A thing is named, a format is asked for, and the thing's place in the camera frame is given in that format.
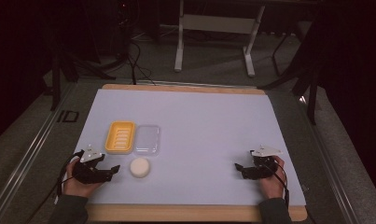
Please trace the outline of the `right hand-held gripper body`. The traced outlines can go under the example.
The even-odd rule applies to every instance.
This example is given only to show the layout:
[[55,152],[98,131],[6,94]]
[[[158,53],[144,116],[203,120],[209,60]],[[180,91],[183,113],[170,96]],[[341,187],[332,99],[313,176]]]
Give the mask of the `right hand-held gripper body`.
[[278,162],[274,156],[282,155],[280,149],[261,145],[259,149],[250,151],[253,158],[253,167],[242,167],[241,174],[244,179],[258,180],[267,178],[276,173]]

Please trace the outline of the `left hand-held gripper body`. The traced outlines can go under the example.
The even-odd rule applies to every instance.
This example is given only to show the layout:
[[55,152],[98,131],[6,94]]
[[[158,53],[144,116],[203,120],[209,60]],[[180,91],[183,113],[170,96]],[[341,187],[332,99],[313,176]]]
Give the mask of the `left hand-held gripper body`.
[[100,161],[104,160],[104,154],[88,145],[77,153],[79,161],[73,168],[73,177],[83,184],[95,184],[109,182],[113,173],[111,170],[99,170],[96,168]]

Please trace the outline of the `round white soap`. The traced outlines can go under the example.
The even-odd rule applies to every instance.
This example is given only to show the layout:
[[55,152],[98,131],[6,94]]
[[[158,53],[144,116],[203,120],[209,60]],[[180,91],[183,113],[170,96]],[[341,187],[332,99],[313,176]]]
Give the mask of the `round white soap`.
[[130,164],[130,171],[134,177],[146,177],[150,172],[149,160],[146,158],[135,158]]

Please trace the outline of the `yellow soap dish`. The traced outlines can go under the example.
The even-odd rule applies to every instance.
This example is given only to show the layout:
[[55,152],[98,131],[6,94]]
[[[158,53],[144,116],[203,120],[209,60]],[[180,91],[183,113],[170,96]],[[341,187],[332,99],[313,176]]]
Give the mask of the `yellow soap dish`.
[[114,121],[111,123],[105,141],[105,150],[112,154],[129,154],[135,134],[132,121]]

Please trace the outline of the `clear plastic container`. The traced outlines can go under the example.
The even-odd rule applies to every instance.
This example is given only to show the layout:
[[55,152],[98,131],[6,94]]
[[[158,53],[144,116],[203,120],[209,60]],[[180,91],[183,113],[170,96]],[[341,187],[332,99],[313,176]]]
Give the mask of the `clear plastic container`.
[[157,156],[160,152],[160,127],[140,125],[136,130],[133,151],[140,156]]

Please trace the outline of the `person's left hand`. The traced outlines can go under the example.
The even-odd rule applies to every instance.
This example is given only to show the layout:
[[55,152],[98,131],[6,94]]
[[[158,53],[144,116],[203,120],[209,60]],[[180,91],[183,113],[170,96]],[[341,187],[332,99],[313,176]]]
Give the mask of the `person's left hand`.
[[83,184],[73,177],[73,170],[79,159],[74,159],[66,166],[67,180],[63,183],[63,194],[89,198],[102,183]]

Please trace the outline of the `person's right hand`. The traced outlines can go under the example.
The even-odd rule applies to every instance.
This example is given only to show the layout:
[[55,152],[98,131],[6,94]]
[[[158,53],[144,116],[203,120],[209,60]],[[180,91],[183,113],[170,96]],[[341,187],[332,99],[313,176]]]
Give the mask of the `person's right hand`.
[[266,199],[275,199],[284,197],[284,189],[286,186],[286,177],[284,172],[284,161],[277,157],[273,157],[278,164],[277,171],[274,175],[259,180],[262,193]]

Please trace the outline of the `white table mat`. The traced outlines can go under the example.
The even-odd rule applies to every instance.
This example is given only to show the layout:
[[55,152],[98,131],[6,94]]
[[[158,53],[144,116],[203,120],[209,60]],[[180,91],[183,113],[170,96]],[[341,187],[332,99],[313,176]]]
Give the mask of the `white table mat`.
[[103,150],[116,120],[158,126],[160,152],[143,178],[131,175],[133,154],[106,155],[99,168],[120,170],[92,203],[256,205],[263,199],[258,182],[242,178],[235,166],[250,166],[251,150],[262,146],[282,153],[290,204],[305,203],[266,95],[99,90],[77,147]]

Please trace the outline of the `black metal stand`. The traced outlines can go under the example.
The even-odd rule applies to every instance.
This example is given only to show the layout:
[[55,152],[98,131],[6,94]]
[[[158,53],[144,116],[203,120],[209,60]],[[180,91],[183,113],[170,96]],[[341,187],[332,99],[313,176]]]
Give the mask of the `black metal stand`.
[[275,59],[276,51],[285,42],[288,35],[295,32],[295,35],[300,40],[299,48],[294,55],[290,65],[279,74],[279,78],[275,81],[258,86],[259,90],[271,90],[274,89],[292,79],[296,79],[296,83],[292,88],[292,93],[295,96],[302,97],[306,91],[309,91],[308,103],[307,103],[307,117],[312,125],[316,124],[315,121],[315,102],[318,86],[318,72],[315,70],[315,66],[307,62],[307,43],[310,41],[309,34],[311,32],[311,21],[298,21],[293,25],[288,33],[283,37],[282,41],[278,44],[274,52],[272,53],[272,63],[275,71],[278,73],[277,62]]

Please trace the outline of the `black tripod stand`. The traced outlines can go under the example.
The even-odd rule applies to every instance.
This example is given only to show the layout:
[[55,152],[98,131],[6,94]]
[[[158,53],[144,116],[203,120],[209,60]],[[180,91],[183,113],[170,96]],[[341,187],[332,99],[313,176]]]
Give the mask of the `black tripod stand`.
[[114,77],[107,75],[99,68],[80,60],[75,54],[66,51],[52,29],[45,29],[43,38],[51,55],[51,86],[46,89],[46,95],[52,96],[51,111],[54,111],[61,102],[61,74],[64,74],[67,80],[73,82],[78,80],[76,65],[82,66],[99,78],[115,80]]

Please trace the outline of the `aluminium floor rail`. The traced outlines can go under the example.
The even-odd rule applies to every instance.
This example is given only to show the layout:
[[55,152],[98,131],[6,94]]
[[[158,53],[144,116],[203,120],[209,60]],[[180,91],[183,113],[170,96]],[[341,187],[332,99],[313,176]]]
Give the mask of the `aluminium floor rail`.
[[45,142],[75,83],[63,86],[61,100],[39,96],[0,136],[0,220]]
[[342,215],[346,224],[359,224],[356,213],[351,205],[351,202],[346,194],[346,191],[342,185],[341,179],[337,173],[336,166],[330,158],[327,146],[325,144],[324,138],[318,129],[318,126],[311,123],[308,118],[306,110],[308,109],[308,100],[304,96],[298,96],[297,102],[299,105],[299,110],[302,116],[308,122],[308,128],[311,132],[313,141],[316,143],[318,152],[320,154],[320,161],[326,173],[328,183],[333,191],[335,199],[341,209]]

